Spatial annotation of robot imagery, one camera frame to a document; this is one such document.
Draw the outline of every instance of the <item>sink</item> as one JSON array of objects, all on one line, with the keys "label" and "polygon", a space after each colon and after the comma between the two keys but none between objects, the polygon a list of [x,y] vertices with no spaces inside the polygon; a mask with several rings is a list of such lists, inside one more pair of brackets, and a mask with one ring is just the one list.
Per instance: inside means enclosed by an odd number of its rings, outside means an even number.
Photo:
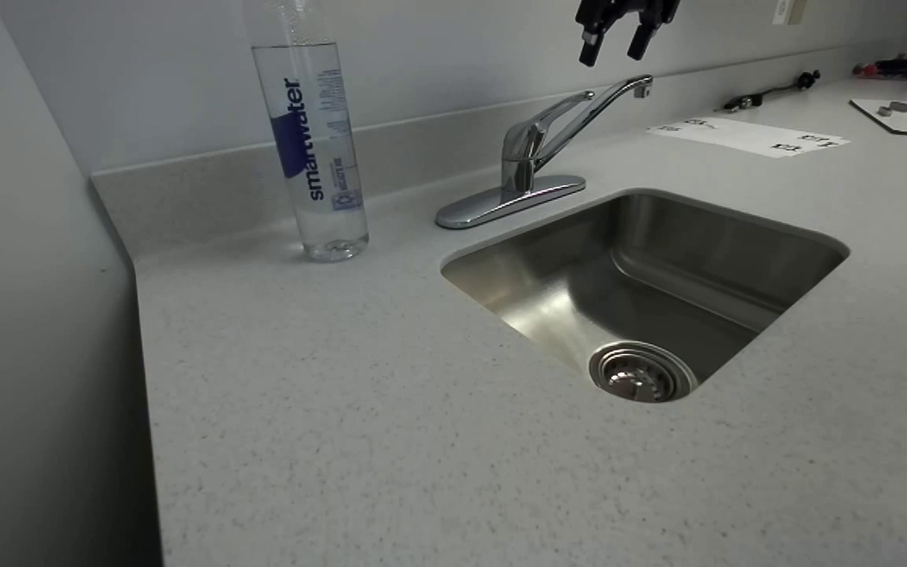
[{"label": "sink", "polygon": [[679,400],[843,257],[831,236],[638,189],[458,256],[443,277],[605,391]]}]

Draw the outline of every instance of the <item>faucet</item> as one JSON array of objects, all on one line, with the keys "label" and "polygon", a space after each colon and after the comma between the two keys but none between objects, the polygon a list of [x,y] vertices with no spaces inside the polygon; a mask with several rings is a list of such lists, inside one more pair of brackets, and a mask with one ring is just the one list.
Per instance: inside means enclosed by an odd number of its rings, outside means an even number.
[{"label": "faucet", "polygon": [[582,26],[582,54],[585,67],[599,63],[607,29],[626,12],[638,12],[638,29],[631,45],[631,55],[644,58],[653,35],[673,21],[679,0],[581,0],[577,21]]},{"label": "faucet", "polygon": [[[618,96],[632,90],[650,96],[653,74],[626,79],[607,87],[602,96],[581,90],[543,110],[540,117],[518,123],[504,135],[502,153],[502,186],[475,191],[463,200],[454,200],[435,214],[435,223],[443,231],[473,231],[499,216],[545,203],[585,189],[582,176],[540,176],[540,169],[555,159],[592,118],[599,118]],[[555,123],[585,105],[556,135],[547,138]]]}]

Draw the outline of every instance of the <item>faucet base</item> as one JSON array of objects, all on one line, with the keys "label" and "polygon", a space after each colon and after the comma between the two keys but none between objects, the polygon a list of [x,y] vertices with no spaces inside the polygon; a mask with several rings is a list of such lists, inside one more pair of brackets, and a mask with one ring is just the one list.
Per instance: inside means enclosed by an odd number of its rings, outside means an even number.
[{"label": "faucet base", "polygon": [[582,189],[585,189],[582,176],[540,176],[535,186],[526,189],[521,198],[504,200],[502,189],[475,191],[463,200],[441,206],[435,214],[435,223],[443,231],[473,231]]}]

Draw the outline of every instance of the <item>drain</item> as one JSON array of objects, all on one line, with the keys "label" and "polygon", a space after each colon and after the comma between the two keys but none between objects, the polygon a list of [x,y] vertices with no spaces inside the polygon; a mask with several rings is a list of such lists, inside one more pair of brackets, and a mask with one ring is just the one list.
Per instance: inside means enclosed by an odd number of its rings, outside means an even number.
[{"label": "drain", "polygon": [[589,359],[592,380],[623,400],[667,403],[699,386],[695,372],[656,342],[607,342]]}]

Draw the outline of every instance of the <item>stainless steel sink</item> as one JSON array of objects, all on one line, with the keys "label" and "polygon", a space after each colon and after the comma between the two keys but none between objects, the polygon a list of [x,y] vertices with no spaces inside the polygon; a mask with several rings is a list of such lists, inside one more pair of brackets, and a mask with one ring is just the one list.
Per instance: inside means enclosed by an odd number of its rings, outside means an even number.
[{"label": "stainless steel sink", "polygon": [[[822,234],[638,189],[461,256],[443,277],[605,391],[677,400],[843,257]],[[653,385],[657,355],[686,386]]]}]

